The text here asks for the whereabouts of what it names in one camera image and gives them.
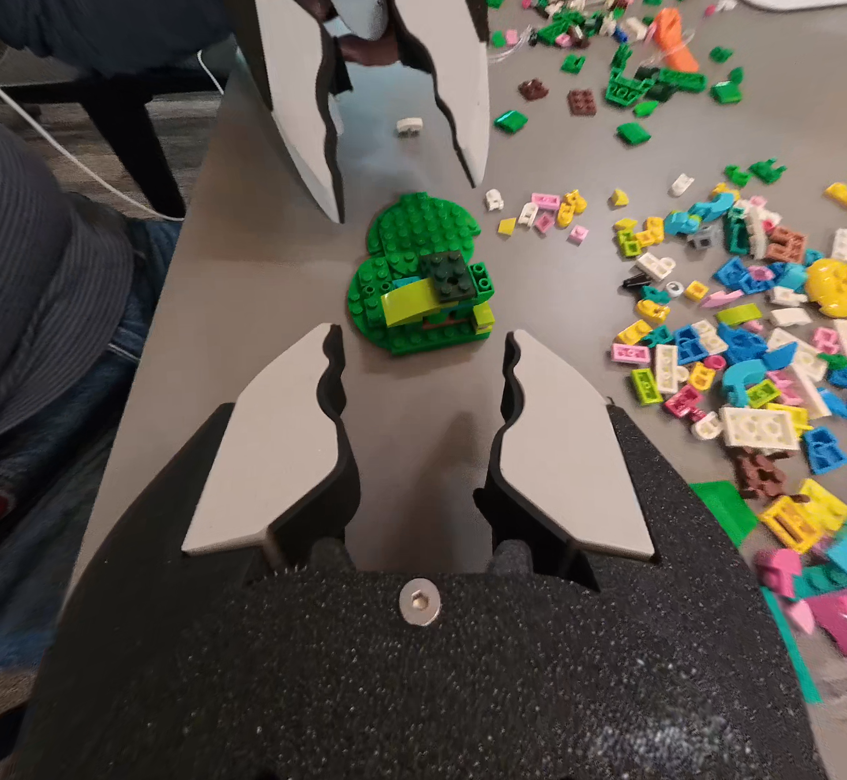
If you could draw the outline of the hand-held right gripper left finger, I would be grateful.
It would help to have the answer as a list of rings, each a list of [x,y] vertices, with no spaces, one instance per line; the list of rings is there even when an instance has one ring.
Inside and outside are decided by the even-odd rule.
[[[322,323],[238,395],[182,551],[258,547],[270,567],[304,567],[313,546],[343,541],[361,481],[342,415],[340,325]]]

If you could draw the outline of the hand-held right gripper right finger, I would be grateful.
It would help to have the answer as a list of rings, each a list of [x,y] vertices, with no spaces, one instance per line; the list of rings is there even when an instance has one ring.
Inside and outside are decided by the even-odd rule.
[[[590,556],[656,564],[607,399],[526,330],[506,335],[502,373],[503,423],[472,495],[491,529],[491,561],[595,591]]]

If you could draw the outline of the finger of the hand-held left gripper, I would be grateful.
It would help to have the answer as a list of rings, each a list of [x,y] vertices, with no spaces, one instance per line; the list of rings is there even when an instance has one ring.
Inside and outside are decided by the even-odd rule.
[[[467,0],[390,2],[398,39],[432,77],[453,147],[472,187],[479,187],[490,143],[489,66]]]
[[[334,224],[342,224],[338,130],[330,110],[333,38],[295,0],[255,0],[255,5],[277,130],[315,203]]]

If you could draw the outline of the lime lego plate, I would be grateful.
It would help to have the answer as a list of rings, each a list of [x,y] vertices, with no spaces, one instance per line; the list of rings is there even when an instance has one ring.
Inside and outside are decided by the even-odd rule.
[[[663,404],[663,394],[659,391],[655,375],[650,368],[632,369],[630,380],[641,407]]]

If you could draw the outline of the green lego build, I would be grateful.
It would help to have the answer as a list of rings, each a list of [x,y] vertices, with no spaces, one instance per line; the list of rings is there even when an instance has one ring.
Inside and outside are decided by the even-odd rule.
[[[346,297],[352,323],[371,344],[392,356],[482,342],[495,327],[495,286],[475,257],[480,224],[461,205],[408,193],[378,214],[368,229],[367,256]],[[418,257],[458,250],[472,274],[475,299],[439,303],[432,281],[419,276]]]

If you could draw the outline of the dark green lego bracket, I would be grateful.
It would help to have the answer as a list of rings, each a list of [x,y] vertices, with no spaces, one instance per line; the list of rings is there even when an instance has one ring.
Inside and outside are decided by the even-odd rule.
[[[478,295],[468,264],[458,250],[422,254],[418,270],[422,279],[432,281],[440,304],[468,301]]]

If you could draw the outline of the clear curved lego piece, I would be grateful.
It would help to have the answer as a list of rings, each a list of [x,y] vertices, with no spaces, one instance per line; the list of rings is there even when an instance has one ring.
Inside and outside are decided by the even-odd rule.
[[[528,25],[522,32],[519,33],[520,41],[514,48],[505,47],[503,49],[494,49],[494,53],[487,56],[488,66],[497,65],[509,59],[518,51],[531,47],[537,40],[537,33],[532,25]]]

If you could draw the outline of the pile of green brown lego pieces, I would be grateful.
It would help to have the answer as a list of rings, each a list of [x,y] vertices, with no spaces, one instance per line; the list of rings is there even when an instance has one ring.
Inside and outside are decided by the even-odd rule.
[[[531,47],[566,49],[566,55],[584,55],[587,61],[593,40],[610,39],[614,50],[603,100],[612,107],[646,117],[676,94],[702,94],[708,87],[701,68],[699,73],[685,74],[664,67],[661,52],[647,38],[648,26],[660,10],[675,8],[681,14],[678,7],[665,6],[664,0],[522,0],[522,7],[543,21],[534,27],[537,40]],[[693,35],[693,29],[683,24],[689,49]]]

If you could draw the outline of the pile of colourful lego pieces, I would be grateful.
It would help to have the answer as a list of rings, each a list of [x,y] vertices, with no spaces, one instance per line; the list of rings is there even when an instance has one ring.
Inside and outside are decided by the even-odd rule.
[[[823,253],[761,194],[717,184],[705,201],[612,226],[634,320],[613,365],[655,375],[661,409],[724,448],[766,531],[845,572],[845,229]]]

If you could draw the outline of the long teal lego plate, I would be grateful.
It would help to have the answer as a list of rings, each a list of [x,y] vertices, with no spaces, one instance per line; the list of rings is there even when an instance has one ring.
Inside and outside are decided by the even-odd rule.
[[[804,700],[810,705],[822,704],[823,699],[820,691],[817,688],[811,676],[810,670],[800,653],[795,635],[792,628],[789,626],[789,621],[786,614],[783,612],[783,608],[777,595],[765,586],[760,586],[760,592],[765,599],[768,609],[777,625],[778,632],[785,644],[785,648],[795,671],[795,675],[797,676]]]

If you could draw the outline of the person's left hand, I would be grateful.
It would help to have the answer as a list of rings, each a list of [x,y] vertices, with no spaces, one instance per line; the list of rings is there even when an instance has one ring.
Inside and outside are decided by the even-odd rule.
[[[354,34],[338,37],[338,49],[344,62],[358,66],[391,66],[399,62],[397,36],[387,30],[376,40],[366,40]]]

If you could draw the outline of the person's jeans leg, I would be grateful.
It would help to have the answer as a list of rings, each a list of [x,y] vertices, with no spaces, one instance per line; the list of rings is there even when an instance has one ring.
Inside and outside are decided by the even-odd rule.
[[[36,668],[55,634],[182,224],[130,220],[124,315],[74,387],[2,441],[1,669]]]

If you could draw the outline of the orange brick separator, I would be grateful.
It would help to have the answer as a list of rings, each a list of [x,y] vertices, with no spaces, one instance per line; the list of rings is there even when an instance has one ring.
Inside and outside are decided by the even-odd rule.
[[[700,64],[683,36],[682,17],[677,9],[665,7],[660,10],[648,26],[647,38],[661,52],[664,67],[685,74],[700,72]]]

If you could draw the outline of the person's dark striped sweater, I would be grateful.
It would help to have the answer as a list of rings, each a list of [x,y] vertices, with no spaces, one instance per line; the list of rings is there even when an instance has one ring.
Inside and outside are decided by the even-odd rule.
[[[38,414],[95,365],[135,269],[127,219],[58,185],[1,130],[1,431]]]

